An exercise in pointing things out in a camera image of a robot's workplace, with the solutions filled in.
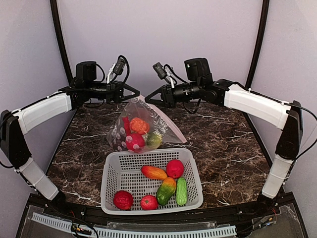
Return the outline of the orange pumpkin toy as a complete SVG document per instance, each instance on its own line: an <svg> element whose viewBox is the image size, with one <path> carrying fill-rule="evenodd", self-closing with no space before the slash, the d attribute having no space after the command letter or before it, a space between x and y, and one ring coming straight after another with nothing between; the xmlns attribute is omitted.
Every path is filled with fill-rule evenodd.
<svg viewBox="0 0 317 238"><path fill-rule="evenodd" d="M146 121L135 117L130 121L130 129L135 133L144 135L149 132L150 126Z"/></svg>

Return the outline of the red chili pepper toy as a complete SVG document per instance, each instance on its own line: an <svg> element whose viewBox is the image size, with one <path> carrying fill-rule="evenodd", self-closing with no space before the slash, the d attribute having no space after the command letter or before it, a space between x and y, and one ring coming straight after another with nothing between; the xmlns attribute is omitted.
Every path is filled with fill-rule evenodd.
<svg viewBox="0 0 317 238"><path fill-rule="evenodd" d="M126 136L129 136L131 134L130 121L129 121L128 117L123 117L122 120L123 120L123 127L125 130L125 134L126 134Z"/></svg>

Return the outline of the clear zip top bag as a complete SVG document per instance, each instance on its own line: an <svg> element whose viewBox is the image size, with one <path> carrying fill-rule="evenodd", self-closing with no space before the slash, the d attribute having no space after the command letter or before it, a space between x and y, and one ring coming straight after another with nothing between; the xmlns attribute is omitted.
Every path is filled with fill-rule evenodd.
<svg viewBox="0 0 317 238"><path fill-rule="evenodd" d="M131 99L124 107L106 139L114 151L130 153L152 151L163 143L187 142L178 126L143 96Z"/></svg>

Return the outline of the yellow lemon toy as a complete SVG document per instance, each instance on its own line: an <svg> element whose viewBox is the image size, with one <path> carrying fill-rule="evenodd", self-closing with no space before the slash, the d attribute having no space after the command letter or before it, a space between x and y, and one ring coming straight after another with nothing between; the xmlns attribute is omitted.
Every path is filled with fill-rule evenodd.
<svg viewBox="0 0 317 238"><path fill-rule="evenodd" d="M147 136L146 146L150 149L157 149L162 144L162 135L151 132Z"/></svg>

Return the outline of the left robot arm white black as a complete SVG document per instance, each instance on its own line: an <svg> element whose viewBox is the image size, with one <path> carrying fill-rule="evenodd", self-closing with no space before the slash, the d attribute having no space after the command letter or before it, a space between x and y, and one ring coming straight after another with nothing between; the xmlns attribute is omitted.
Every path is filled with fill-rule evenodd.
<svg viewBox="0 0 317 238"><path fill-rule="evenodd" d="M8 168L14 169L48 201L64 200L65 196L33 158L26 141L27 135L90 100L111 104L139 95L137 89L127 84L130 65L126 57L119 56L109 72L102 73L101 80L97 80L98 69L102 67L95 61L80 62L68 86L22 108L4 110L0 115L0 149L10 162Z"/></svg>

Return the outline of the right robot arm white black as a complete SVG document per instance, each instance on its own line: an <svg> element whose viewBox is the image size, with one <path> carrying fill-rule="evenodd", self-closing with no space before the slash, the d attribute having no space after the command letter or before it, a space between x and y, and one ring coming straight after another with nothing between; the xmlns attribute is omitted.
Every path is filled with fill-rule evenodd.
<svg viewBox="0 0 317 238"><path fill-rule="evenodd" d="M182 80L180 84L174 83L178 75L169 65L159 62L154 64L154 71L166 84L149 94L145 101L156 106L174 108L177 103L197 99L242 111L281 129L275 158L261 191L262 197L274 199L299 154L303 136L300 103L272 99L227 79L214 81L206 58L188 59L184 64L188 81Z"/></svg>

